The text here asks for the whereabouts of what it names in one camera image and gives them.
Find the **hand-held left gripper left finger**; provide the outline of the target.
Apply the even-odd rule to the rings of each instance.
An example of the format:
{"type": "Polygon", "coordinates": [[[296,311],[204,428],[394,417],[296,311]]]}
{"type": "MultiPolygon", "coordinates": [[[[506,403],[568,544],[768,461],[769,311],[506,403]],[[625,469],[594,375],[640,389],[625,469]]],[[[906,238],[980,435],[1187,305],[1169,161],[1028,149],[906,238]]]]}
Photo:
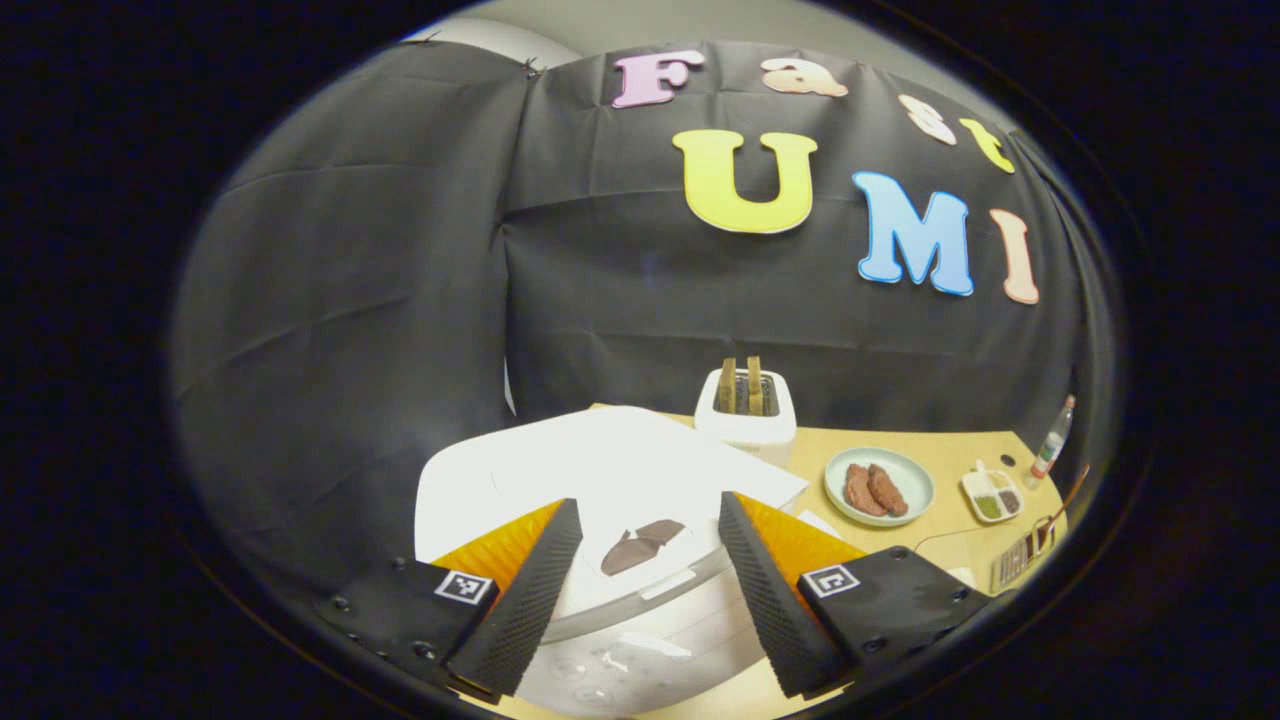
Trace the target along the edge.
{"type": "Polygon", "coordinates": [[[498,701],[518,689],[581,539],[579,503],[561,498],[430,562],[393,559],[315,612],[430,687],[498,701]]]}

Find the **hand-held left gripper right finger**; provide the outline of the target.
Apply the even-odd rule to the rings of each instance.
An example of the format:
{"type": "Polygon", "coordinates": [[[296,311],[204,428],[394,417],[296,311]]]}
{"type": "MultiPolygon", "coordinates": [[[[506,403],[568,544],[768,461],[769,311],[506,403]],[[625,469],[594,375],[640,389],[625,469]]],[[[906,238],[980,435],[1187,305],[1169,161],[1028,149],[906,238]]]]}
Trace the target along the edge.
{"type": "Polygon", "coordinates": [[[865,552],[736,491],[719,505],[721,542],[787,697],[896,675],[992,601],[908,547],[865,552]]]}

